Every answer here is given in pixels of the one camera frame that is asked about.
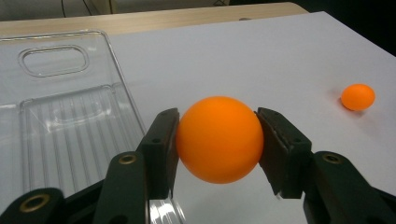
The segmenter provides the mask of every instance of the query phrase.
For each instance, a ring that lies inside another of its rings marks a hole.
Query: ping pong ball
[[[191,106],[176,133],[178,156],[198,178],[215,184],[234,182],[258,163],[262,126],[245,104],[226,96],[205,98]]]
[[[364,110],[375,100],[374,90],[365,84],[353,84],[346,87],[341,95],[344,107],[350,110]]]

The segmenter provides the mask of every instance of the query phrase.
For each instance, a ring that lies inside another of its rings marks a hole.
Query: clear plastic tray
[[[106,34],[0,39],[0,213],[32,189],[87,188],[143,135]]]

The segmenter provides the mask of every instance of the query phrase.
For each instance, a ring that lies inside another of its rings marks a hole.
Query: white surface
[[[396,58],[325,13],[236,21],[110,40],[147,127],[210,95],[282,113],[312,142],[349,158],[375,187],[396,194]],[[338,102],[352,83],[376,102],[362,113]],[[178,166],[175,196],[188,223],[306,223],[302,200],[279,200],[258,166],[212,185]]]

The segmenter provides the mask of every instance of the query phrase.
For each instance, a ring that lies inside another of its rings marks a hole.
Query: orange ball
[[[197,102],[177,127],[180,159],[193,175],[210,183],[231,183],[247,175],[258,163],[263,143],[253,111],[225,96]]]
[[[374,103],[374,100],[374,90],[365,84],[350,85],[341,95],[341,102],[350,110],[367,109]]]

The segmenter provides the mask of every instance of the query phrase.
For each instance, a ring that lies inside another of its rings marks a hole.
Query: wooden surface
[[[34,21],[2,21],[0,22],[0,36],[59,33],[84,29],[99,29],[109,35],[114,35],[223,21],[238,21],[241,18],[264,19],[304,13],[308,12],[293,3],[274,3]]]

